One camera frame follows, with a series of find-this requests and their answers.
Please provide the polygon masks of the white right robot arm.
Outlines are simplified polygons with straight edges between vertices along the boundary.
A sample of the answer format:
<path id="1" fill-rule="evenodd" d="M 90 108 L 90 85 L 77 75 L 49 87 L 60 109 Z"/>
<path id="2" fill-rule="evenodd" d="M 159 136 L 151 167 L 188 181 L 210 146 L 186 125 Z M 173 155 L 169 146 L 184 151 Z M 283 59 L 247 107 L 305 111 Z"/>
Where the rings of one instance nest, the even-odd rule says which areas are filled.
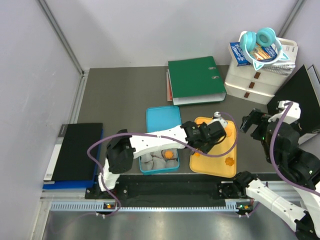
<path id="1" fill-rule="evenodd" d="M 292 124 L 301 115 L 298 103 L 282 100 L 279 112 L 269 115 L 253 109 L 242 118 L 240 131 L 246 133 L 252 125 L 251 137 L 259 140 L 265 157 L 281 180 L 299 194 L 304 207 L 279 196 L 248 171 L 238 173 L 232 190 L 239 198 L 252 198 L 281 218 L 299 240 L 320 238 L 320 160 L 300 148 L 300 134 Z"/>

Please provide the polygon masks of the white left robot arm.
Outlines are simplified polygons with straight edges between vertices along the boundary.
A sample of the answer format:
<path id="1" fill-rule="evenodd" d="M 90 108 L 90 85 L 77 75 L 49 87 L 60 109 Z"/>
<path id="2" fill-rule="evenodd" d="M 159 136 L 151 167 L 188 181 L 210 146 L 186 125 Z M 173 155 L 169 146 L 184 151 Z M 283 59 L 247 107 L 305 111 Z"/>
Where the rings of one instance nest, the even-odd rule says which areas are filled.
<path id="1" fill-rule="evenodd" d="M 97 194 L 109 198 L 120 174 L 132 168 L 134 159 L 151 152 L 188 148 L 212 158 L 227 155 L 233 146 L 220 154 L 209 154 L 213 147 L 227 140 L 227 126 L 227 120 L 217 113 L 209 123 L 186 121 L 170 129 L 150 133 L 133 133 L 126 129 L 119 131 L 110 137 L 107 144 L 105 164 L 96 186 Z"/>

